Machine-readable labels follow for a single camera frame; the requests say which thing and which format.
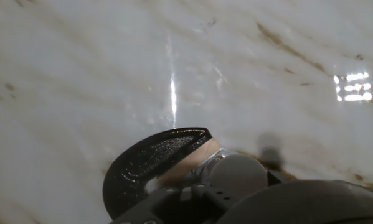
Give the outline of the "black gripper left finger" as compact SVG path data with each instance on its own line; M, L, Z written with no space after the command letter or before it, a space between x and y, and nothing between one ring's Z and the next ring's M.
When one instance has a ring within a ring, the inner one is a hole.
M183 189L160 188L129 206L115 203L109 216L112 223L213 224L237 203L238 198L203 182Z

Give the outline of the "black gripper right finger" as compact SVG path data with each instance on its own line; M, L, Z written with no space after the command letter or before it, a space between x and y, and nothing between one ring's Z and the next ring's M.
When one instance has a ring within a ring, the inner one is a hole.
M290 181L287 175L278 170L267 170L268 185L284 184Z

